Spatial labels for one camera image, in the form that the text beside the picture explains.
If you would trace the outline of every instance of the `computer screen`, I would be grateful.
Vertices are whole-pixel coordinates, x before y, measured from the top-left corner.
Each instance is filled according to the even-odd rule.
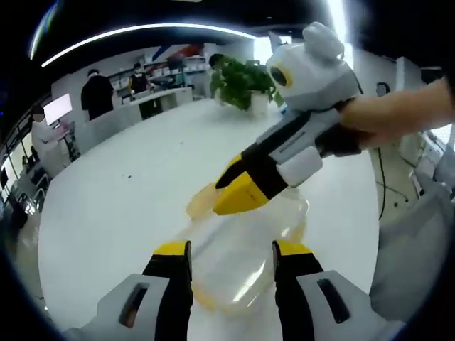
[[[73,110],[73,107],[71,106],[70,94],[64,94],[62,97],[44,106],[45,120],[50,126],[71,110]]]

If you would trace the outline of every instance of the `robot eye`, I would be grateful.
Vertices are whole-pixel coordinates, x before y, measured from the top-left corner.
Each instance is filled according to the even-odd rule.
[[[270,75],[282,87],[290,87],[292,85],[292,79],[286,70],[280,67],[272,66],[270,68]]]

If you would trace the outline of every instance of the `led light strip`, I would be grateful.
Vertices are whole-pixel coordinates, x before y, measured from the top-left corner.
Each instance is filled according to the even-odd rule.
[[[73,46],[70,46],[69,48],[66,48],[65,50],[57,53],[53,57],[49,58],[47,61],[45,61],[43,64],[41,64],[41,67],[46,67],[52,62],[56,61],[58,58],[62,57],[63,55],[66,55],[67,53],[75,50],[76,48],[79,48],[80,46],[83,46],[85,44],[91,43],[93,41],[103,39],[106,37],[114,36],[119,33],[124,33],[124,32],[130,32],[130,31],[137,31],[137,30],[144,30],[146,28],[202,28],[204,30],[211,30],[211,31],[218,31],[218,32],[225,32],[229,34],[233,34],[236,36],[244,37],[244,38],[249,38],[249,39],[256,39],[255,36],[252,36],[251,34],[243,33],[240,31],[235,31],[235,30],[230,30],[228,28],[223,28],[223,27],[217,27],[217,26],[209,26],[209,25],[200,25],[198,23],[150,23],[147,25],[139,25],[139,26],[131,26],[131,27],[125,27],[125,28],[119,28],[118,30],[113,30],[109,31],[106,33],[101,33],[98,34],[97,36],[93,36],[91,38],[85,39]]]

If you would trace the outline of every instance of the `green plant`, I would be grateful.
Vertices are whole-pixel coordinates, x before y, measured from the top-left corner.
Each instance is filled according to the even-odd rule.
[[[274,94],[277,97],[278,93],[265,66],[251,62],[243,64],[226,56],[223,56],[215,66],[210,83],[212,97],[218,89],[222,101],[241,110],[250,108],[252,91],[266,94],[269,101],[274,99]]]

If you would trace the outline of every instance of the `office desk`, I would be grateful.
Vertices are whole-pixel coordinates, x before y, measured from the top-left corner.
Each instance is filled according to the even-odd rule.
[[[179,87],[158,91],[149,96],[142,97],[124,104],[138,106],[142,119],[148,119],[154,115],[179,107],[193,101],[191,87]]]
[[[95,316],[103,295],[140,274],[153,250],[187,227],[193,195],[280,117],[274,104],[268,117],[252,119],[211,99],[193,102],[122,131],[54,179],[41,215],[38,260],[56,325],[80,327]],[[309,201],[303,242],[326,270],[368,292],[379,234],[370,154],[325,159],[300,191]],[[280,340],[273,290],[264,299],[252,334],[228,340]],[[216,318],[195,302],[188,340],[222,340],[232,332]]]

